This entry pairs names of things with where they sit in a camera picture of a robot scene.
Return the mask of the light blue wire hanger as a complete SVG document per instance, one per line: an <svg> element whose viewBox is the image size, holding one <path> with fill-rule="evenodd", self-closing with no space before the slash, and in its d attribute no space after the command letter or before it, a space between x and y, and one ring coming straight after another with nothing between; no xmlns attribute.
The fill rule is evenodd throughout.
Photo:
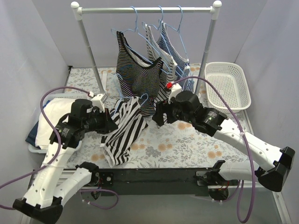
<svg viewBox="0 0 299 224"><path fill-rule="evenodd" d="M122 91L121 91L121 88L120 88L120 84L117 84L116 81L118 80L118 78L120 78L122 80L122 77L120 76L120 74L118 73L114 73L113 74L113 83L120 95L120 99L125 99L125 98L129 98L129 97L125 97L123 94L122 94ZM148 100L149 100L149 96L147 93L141 95L139 97L139 99L142 101L142 103L140 104L140 106L143 106Z"/></svg>

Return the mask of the wide black white striped tank top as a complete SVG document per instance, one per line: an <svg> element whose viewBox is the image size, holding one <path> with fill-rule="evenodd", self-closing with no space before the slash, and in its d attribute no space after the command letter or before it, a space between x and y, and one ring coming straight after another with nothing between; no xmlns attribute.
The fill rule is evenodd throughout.
<svg viewBox="0 0 299 224"><path fill-rule="evenodd" d="M131 145L148 126L140 113L138 100L138 97L130 97L128 101L118 100L111 111L112 120L118 128L101 137L100 147L112 168L128 161Z"/></svg>

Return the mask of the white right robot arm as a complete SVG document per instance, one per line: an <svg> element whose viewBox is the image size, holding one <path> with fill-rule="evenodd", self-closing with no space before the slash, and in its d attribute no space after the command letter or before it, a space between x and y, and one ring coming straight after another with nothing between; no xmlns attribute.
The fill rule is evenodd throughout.
<svg viewBox="0 0 299 224"><path fill-rule="evenodd" d="M210 171L212 182L216 185L230 180L248 180L280 192L292 168L294 149L273 146L242 130L226 114L204 107L191 91L182 91L169 100L158 102L152 119L158 126L177 120L189 123L195 130L221 140L248 156L248 166L217 162Z"/></svg>

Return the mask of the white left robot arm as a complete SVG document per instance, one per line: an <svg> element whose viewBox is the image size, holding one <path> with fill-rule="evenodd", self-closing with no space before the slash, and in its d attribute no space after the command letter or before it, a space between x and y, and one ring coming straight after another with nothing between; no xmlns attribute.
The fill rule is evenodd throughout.
<svg viewBox="0 0 299 224"><path fill-rule="evenodd" d="M58 120L42 167L23 198L15 199L13 209L44 224L56 223L64 205L74 194L85 185L96 186L100 180L98 166L84 162L58 185L68 159L80 148L86 133L107 134L117 127L99 97L76 99L70 113Z"/></svg>

